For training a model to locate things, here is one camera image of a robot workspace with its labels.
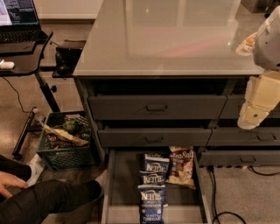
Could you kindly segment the person's hand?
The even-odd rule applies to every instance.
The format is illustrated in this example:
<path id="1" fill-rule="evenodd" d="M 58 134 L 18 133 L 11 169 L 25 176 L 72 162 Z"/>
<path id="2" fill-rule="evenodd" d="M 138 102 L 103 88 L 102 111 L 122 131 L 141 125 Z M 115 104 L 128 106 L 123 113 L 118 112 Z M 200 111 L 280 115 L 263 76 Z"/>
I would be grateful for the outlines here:
<path id="1" fill-rule="evenodd" d="M 0 171 L 0 194 L 6 199 L 12 196 L 12 194 L 7 190 L 10 186 L 21 189 L 28 187 L 27 183 L 21 178 L 7 172 Z"/>

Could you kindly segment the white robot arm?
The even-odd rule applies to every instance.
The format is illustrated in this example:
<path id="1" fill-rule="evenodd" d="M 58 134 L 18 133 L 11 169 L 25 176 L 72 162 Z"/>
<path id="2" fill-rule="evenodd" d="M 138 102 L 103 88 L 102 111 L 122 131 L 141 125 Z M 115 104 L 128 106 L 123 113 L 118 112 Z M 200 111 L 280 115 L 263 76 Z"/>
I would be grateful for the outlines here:
<path id="1" fill-rule="evenodd" d="M 252 55 L 255 64 L 263 69 L 258 77 L 249 78 L 237 121 L 239 128 L 252 130 L 280 102 L 280 6 L 270 13 L 257 32 L 239 44 L 235 52 Z"/>

